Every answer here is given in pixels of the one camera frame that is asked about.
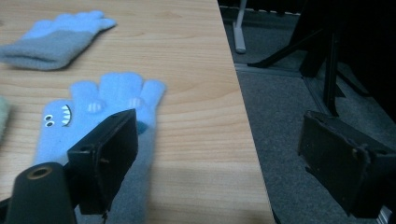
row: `wood grain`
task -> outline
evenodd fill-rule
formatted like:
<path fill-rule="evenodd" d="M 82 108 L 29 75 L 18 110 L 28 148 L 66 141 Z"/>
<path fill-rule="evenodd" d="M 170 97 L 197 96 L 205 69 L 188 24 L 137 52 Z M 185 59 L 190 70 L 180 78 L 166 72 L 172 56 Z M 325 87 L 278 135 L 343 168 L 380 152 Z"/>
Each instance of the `wood grain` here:
<path fill-rule="evenodd" d="M 0 200 L 31 165 L 40 114 L 68 87 L 108 72 L 158 78 L 150 223 L 273 223 L 233 60 L 215 0 L 31 1 L 0 3 L 0 45 L 34 21 L 100 9 L 118 25 L 97 36 L 65 69 L 0 64 L 0 94 L 12 104 L 0 145 Z"/>

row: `table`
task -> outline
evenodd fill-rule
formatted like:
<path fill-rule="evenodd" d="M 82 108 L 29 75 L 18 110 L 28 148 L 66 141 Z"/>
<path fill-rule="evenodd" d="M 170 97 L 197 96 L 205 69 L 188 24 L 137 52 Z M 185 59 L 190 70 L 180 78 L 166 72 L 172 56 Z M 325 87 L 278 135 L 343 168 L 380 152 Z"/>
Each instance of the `table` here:
<path fill-rule="evenodd" d="M 65 69 L 0 64 L 0 95 L 12 104 L 0 146 L 0 200 L 31 165 L 43 106 L 69 98 L 70 84 L 107 72 L 158 78 L 149 223 L 274 223 L 225 31 L 214 0 L 0 3 L 0 45 L 34 21 L 100 9 L 118 25 Z"/>

